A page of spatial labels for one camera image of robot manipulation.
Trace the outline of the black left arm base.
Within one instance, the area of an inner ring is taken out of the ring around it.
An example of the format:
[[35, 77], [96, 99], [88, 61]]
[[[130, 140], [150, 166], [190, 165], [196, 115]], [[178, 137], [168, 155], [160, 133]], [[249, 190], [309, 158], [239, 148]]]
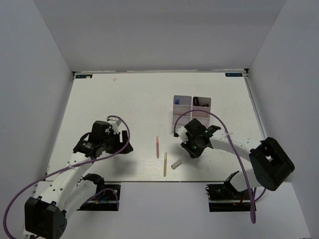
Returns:
[[121, 185], [108, 183], [98, 174], [89, 173], [80, 182], [92, 182], [94, 197], [86, 201], [79, 211], [118, 211], [120, 203]]

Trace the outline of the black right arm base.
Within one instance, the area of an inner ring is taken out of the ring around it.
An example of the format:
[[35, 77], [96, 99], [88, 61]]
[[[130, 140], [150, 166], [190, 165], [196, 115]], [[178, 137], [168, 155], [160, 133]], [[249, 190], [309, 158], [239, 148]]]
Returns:
[[244, 176], [242, 176], [243, 191], [237, 191], [234, 183], [231, 183], [231, 180], [238, 173], [239, 171], [235, 171], [225, 181], [206, 185], [205, 190], [208, 195], [208, 206], [211, 213], [250, 211], [250, 197]]

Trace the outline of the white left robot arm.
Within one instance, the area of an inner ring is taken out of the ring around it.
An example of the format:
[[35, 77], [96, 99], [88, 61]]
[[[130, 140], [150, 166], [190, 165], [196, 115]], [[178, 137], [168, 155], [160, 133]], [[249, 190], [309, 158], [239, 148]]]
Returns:
[[80, 137], [63, 171], [58, 172], [46, 190], [24, 204], [27, 232], [45, 239], [59, 239], [76, 210], [104, 196], [104, 178], [87, 170], [103, 153], [115, 156], [133, 151], [130, 131], [119, 131], [122, 123], [121, 118], [109, 116], [105, 121], [95, 121], [91, 131]]

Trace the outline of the black pink highlighter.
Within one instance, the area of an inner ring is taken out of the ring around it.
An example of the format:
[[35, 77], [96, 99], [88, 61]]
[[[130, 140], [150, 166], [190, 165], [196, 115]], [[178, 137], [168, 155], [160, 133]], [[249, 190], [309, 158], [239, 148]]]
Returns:
[[199, 97], [193, 97], [193, 106], [200, 107], [201, 105], [201, 99]]

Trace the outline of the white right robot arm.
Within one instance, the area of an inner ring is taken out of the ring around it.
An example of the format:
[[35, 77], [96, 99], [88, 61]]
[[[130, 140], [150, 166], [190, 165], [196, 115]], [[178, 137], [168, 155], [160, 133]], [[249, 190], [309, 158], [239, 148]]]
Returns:
[[275, 191], [295, 170], [295, 166], [280, 144], [272, 137], [252, 140], [231, 136], [221, 127], [205, 127], [193, 119], [179, 127], [175, 134], [191, 158], [199, 158], [206, 148], [233, 153], [251, 163], [250, 169], [235, 172], [225, 181], [226, 195], [238, 198], [248, 188], [264, 187]]

